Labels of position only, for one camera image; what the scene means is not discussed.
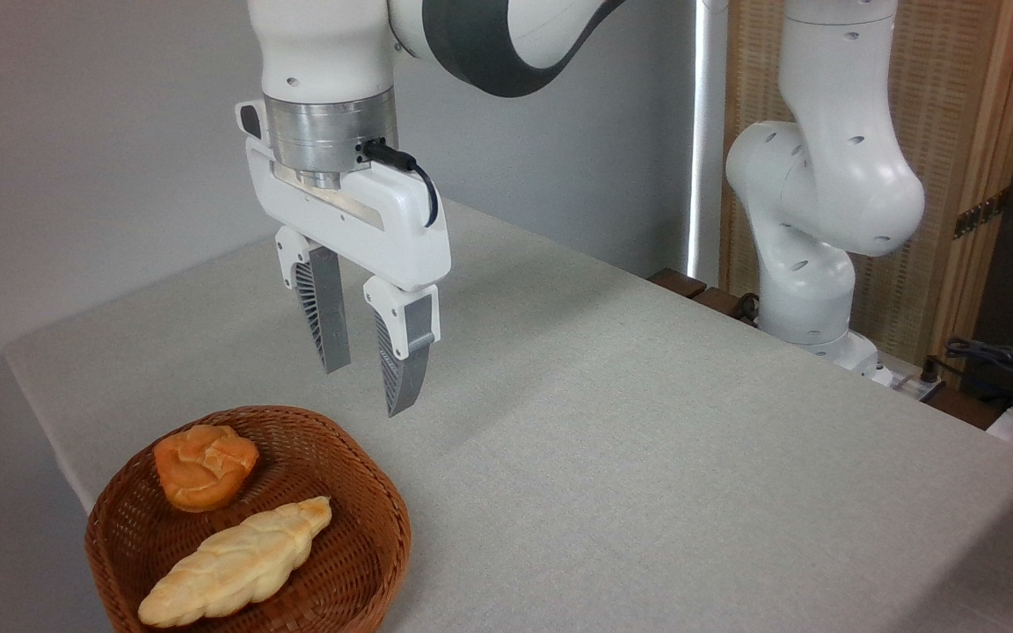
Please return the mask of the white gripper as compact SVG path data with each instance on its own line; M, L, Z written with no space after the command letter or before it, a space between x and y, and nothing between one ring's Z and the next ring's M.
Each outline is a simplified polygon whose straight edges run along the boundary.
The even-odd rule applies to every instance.
M440 339L439 291L450 272L445 206L430 223L425 181L374 162L343 175L337 191L305 185L257 139L245 142L251 178L276 233L284 285L296 294L327 374L350 364L338 255L373 273L373 310L389 417L418 400L430 347Z

